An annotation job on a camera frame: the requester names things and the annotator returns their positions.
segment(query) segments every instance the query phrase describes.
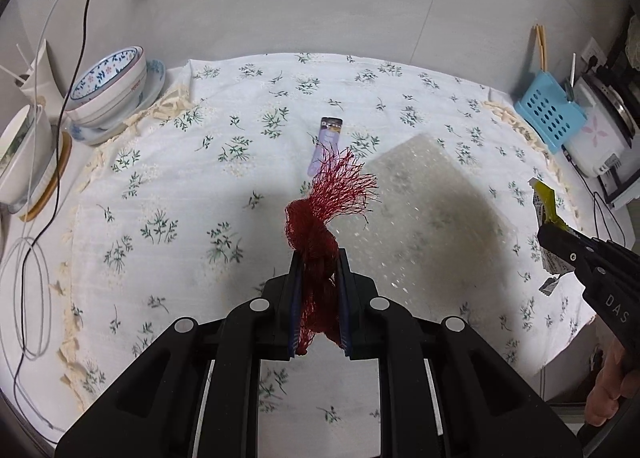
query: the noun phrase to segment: pink flower decal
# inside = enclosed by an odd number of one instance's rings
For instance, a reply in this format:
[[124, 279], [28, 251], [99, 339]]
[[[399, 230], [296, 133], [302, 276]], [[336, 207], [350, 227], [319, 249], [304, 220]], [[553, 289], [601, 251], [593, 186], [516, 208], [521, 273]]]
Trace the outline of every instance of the pink flower decal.
[[598, 130], [598, 117], [593, 117], [593, 126], [589, 127], [588, 125], [585, 125], [582, 130], [587, 133], [587, 134], [593, 134], [593, 146], [597, 147], [598, 146], [598, 136], [600, 137], [606, 137], [609, 136], [609, 133], [607, 133], [606, 131], [599, 131]]

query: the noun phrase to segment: wall socket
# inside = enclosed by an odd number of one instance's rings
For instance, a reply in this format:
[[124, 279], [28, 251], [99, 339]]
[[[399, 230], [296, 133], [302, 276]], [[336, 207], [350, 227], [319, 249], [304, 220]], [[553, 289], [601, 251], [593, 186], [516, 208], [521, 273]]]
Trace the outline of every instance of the wall socket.
[[589, 39], [589, 42], [582, 50], [580, 57], [582, 58], [582, 60], [584, 60], [584, 62], [589, 64], [589, 59], [591, 59], [591, 57], [593, 57], [594, 55], [598, 59], [598, 66], [603, 66], [607, 63], [607, 54], [604, 53], [603, 49], [598, 43], [596, 43], [596, 40], [592, 37], [591, 39]]

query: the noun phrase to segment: human hand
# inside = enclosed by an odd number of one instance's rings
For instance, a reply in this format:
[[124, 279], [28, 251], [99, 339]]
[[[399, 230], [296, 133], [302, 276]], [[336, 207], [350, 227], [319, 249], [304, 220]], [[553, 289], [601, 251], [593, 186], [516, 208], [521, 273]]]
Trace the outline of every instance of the human hand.
[[620, 396], [631, 398], [640, 389], [640, 370], [625, 374], [623, 358], [626, 351], [618, 339], [613, 339], [596, 377], [596, 385], [587, 397], [584, 419], [587, 424], [600, 427], [618, 412]]

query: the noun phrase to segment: purple packet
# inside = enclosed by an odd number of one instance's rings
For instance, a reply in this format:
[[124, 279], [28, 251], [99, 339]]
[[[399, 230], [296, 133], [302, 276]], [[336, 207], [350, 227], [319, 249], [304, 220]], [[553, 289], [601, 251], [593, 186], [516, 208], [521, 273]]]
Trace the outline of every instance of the purple packet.
[[342, 129], [342, 120], [340, 118], [322, 117], [320, 121], [320, 133], [318, 133], [318, 143], [314, 151], [311, 164], [306, 170], [306, 174], [313, 178], [318, 174], [324, 149], [331, 149], [332, 152], [338, 151], [338, 138], [340, 138], [340, 130]]

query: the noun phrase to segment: red netting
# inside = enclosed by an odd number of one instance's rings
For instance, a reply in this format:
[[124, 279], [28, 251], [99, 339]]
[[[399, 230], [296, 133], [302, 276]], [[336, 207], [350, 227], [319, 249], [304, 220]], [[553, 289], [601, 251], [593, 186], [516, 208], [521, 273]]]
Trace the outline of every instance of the red netting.
[[338, 243], [326, 225], [335, 216], [366, 212], [375, 196], [376, 177], [360, 174], [362, 166], [349, 150], [337, 153], [325, 149], [311, 194], [287, 205], [285, 233], [305, 265], [298, 355], [306, 354], [316, 333], [324, 333], [340, 345], [338, 293], [333, 279]]

